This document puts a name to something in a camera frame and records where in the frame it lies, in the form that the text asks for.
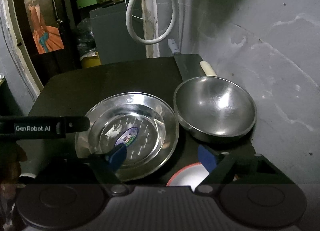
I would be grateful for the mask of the white bowl red rim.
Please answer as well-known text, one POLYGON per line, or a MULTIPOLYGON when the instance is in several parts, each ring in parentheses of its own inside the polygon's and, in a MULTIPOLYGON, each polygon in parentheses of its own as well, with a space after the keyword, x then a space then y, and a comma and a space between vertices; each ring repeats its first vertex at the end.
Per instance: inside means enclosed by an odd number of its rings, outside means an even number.
POLYGON ((192 191, 209 175, 202 163, 187 165, 176 172, 168 181, 167 187, 189 186, 192 191))

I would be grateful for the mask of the steel plate with sticker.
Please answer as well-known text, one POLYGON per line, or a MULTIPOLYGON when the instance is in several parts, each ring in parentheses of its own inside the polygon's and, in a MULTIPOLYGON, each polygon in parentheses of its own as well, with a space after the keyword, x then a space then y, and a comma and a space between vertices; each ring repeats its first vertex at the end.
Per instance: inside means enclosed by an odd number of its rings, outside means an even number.
POLYGON ((121 181, 144 178, 172 156, 179 137, 173 109, 147 93, 116 94, 96 104, 87 113, 89 129, 75 135, 79 158, 106 154, 120 144, 127 156, 116 176, 121 181))

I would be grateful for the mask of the steel bowl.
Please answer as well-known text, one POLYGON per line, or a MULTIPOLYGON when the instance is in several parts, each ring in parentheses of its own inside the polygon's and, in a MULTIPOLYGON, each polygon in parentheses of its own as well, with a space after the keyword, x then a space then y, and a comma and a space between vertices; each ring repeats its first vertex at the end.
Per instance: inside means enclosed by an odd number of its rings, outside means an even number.
POLYGON ((174 92, 180 125, 198 140, 236 138, 248 134, 257 120, 251 95, 220 77, 199 76, 182 82, 174 92))

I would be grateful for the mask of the yellow bucket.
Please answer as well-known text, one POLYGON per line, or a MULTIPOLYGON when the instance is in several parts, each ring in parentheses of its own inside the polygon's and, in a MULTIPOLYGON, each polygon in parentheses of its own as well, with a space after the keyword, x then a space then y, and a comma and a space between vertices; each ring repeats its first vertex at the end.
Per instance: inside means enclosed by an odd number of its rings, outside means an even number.
POLYGON ((90 52, 81 57, 83 68, 91 68, 101 65, 101 60, 98 52, 90 52))

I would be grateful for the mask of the steel cleaver knife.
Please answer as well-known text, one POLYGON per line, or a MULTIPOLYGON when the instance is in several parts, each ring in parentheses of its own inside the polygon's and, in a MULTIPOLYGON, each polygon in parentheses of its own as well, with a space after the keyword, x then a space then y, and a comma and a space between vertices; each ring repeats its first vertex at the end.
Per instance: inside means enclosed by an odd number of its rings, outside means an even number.
POLYGON ((200 55, 180 53, 178 45, 174 39, 168 39, 167 44, 175 59, 182 81, 199 76, 205 76, 205 73, 200 66, 200 62, 202 61, 200 55))

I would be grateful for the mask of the dark grey cabinet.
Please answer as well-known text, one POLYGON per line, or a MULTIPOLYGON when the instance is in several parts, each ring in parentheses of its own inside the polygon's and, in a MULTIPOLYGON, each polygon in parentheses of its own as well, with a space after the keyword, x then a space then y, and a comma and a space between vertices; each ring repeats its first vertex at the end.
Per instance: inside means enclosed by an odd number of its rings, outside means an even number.
POLYGON ((92 10, 89 15, 102 64, 146 59, 145 46, 127 32, 125 2, 92 10))

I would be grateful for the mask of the painting of woman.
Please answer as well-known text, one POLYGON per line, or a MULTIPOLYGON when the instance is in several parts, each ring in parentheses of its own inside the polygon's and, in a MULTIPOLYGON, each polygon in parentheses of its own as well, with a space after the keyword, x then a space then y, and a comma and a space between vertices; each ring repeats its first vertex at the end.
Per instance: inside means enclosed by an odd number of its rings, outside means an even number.
POLYGON ((38 53, 63 49, 53 0, 24 0, 24 5, 38 53))

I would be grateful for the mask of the green box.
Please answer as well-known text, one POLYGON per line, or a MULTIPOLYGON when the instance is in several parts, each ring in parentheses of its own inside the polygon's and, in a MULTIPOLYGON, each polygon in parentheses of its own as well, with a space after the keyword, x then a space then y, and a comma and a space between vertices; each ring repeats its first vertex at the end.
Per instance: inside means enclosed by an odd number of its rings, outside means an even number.
POLYGON ((97 4, 97 0, 77 0, 78 8, 85 8, 97 4))

